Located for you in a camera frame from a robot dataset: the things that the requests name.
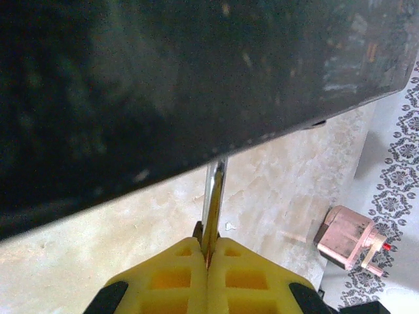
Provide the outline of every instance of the white and gray patterned cloth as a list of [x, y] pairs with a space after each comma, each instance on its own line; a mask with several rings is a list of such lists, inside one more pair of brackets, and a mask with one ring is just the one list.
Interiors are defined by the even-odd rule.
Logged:
[[419, 61], [407, 87], [377, 103], [348, 199], [371, 217], [392, 249], [376, 254], [379, 278], [328, 262], [321, 288], [334, 308], [374, 300], [392, 313], [419, 313]]

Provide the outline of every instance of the yellow plastic tool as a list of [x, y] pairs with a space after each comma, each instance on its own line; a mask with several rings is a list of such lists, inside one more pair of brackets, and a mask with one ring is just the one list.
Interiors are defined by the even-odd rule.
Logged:
[[194, 237], [109, 280], [85, 314], [329, 313], [305, 278], [219, 237], [226, 166], [208, 167]]
[[289, 284], [314, 290], [305, 278], [228, 238], [217, 240], [208, 270], [197, 239], [189, 237], [105, 286], [119, 282], [128, 288], [109, 313], [303, 314]]

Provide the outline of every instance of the small white debris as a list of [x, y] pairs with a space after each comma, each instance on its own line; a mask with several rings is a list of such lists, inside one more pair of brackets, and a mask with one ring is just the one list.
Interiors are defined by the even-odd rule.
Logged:
[[145, 178], [147, 178], [150, 174], [150, 171], [148, 169], [143, 170], [142, 172], [138, 173], [135, 177], [134, 177], [134, 182], [138, 183], [141, 182], [142, 180], [144, 180]]
[[236, 229], [236, 227], [235, 226], [233, 226], [231, 223], [229, 223], [229, 222], [226, 222], [226, 224], [225, 224], [225, 231], [230, 231], [230, 230], [235, 230]]
[[242, 56], [243, 56], [243, 60], [244, 60], [244, 61], [246, 62], [246, 64], [247, 64], [247, 66], [248, 66], [248, 67], [251, 67], [251, 66], [252, 66], [252, 62], [251, 62], [250, 57], [249, 57], [249, 55], [247, 54], [247, 52], [243, 52]]
[[228, 3], [223, 3], [223, 5], [221, 6], [221, 8], [223, 9], [223, 15], [224, 16], [229, 16], [230, 15], [230, 5]]

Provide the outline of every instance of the pink pencil sharpener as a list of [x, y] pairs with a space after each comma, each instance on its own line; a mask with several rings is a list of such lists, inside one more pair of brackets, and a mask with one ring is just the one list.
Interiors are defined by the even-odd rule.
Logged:
[[351, 270], [361, 251], [369, 249], [361, 267], [381, 277], [384, 271], [373, 265], [371, 260], [382, 247], [391, 249], [386, 240], [387, 237], [374, 228], [372, 219], [347, 207], [336, 206], [327, 214], [314, 243], [322, 256], [344, 270]]

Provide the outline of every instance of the black panel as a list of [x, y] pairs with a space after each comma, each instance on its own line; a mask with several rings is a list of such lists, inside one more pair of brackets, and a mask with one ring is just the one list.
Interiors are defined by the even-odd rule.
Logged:
[[319, 294], [300, 283], [290, 283], [289, 289], [304, 314], [331, 314]]
[[2, 1], [0, 238], [402, 89], [413, 0]]
[[343, 264], [342, 262], [339, 262], [338, 260], [334, 259], [332, 256], [325, 254], [324, 252], [319, 251], [319, 253], [320, 255], [322, 255], [322, 257], [326, 258], [327, 260], [330, 260], [334, 265], [339, 266], [343, 270], [345, 269], [345, 264]]
[[202, 241], [202, 221], [197, 221], [195, 224], [192, 236], [195, 237], [199, 243]]
[[98, 292], [84, 314], [113, 314], [128, 288], [128, 283], [118, 281]]
[[335, 310], [333, 307], [327, 306], [329, 308], [329, 311], [331, 314], [339, 314], [337, 310]]
[[340, 309], [341, 314], [391, 314], [379, 301]]

